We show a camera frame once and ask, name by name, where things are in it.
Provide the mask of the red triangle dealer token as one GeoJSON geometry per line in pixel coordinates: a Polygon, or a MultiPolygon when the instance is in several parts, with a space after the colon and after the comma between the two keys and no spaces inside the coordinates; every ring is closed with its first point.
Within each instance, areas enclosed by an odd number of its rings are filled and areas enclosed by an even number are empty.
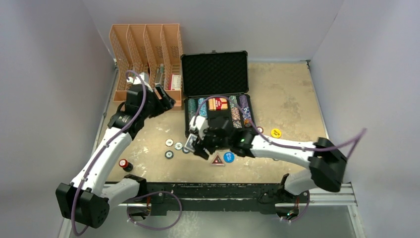
{"type": "Polygon", "coordinates": [[[211,166],[225,167],[224,161],[221,159],[220,155],[216,153],[214,158],[211,160],[211,166]]]}

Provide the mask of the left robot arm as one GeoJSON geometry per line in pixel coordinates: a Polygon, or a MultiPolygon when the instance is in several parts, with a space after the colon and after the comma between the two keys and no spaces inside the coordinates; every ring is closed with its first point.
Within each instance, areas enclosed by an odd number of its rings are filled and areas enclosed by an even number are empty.
{"type": "Polygon", "coordinates": [[[82,171],[68,184],[60,183],[55,194],[60,212],[85,227],[98,228],[111,209],[132,199],[141,203],[148,196],[144,178],[126,175],[120,182],[105,188],[105,182],[122,152],[131,144],[148,118],[157,117],[173,108],[175,100],[161,86],[132,85],[110,118],[103,140],[82,171]]]}

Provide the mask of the yellow big blind button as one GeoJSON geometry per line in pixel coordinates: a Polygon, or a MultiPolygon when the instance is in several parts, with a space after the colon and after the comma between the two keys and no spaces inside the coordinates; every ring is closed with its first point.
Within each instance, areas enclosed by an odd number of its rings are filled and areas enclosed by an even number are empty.
{"type": "Polygon", "coordinates": [[[280,138],[282,136],[282,132],[278,128],[273,128],[270,132],[270,135],[273,138],[280,138]]]}

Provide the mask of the red gold card deck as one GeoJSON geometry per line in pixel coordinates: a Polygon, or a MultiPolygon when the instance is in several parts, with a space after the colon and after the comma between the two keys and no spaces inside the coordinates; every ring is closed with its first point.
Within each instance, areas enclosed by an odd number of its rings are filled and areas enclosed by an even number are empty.
{"type": "Polygon", "coordinates": [[[208,100],[209,111],[223,111],[227,110],[229,102],[226,98],[216,97],[208,100]]]}

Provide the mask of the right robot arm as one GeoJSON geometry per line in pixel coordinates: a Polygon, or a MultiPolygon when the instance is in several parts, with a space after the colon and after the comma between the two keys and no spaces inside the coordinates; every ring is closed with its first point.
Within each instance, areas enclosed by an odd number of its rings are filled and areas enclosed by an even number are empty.
{"type": "Polygon", "coordinates": [[[273,138],[256,129],[233,128],[222,117],[210,126],[205,117],[194,116],[188,128],[185,147],[203,159],[207,160],[218,149],[229,149],[237,157],[270,158],[301,166],[302,171],[282,179],[278,195],[285,202],[313,188],[341,190],[347,158],[327,138],[320,137],[316,142],[273,138]]]}

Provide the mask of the blue card deck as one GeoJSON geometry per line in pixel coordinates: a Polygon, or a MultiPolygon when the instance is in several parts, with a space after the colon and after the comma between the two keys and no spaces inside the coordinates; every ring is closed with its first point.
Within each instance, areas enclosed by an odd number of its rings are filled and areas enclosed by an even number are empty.
{"type": "Polygon", "coordinates": [[[195,152],[195,142],[197,140],[197,136],[194,134],[190,134],[187,138],[186,143],[184,144],[184,147],[187,148],[190,152],[195,152]]]}

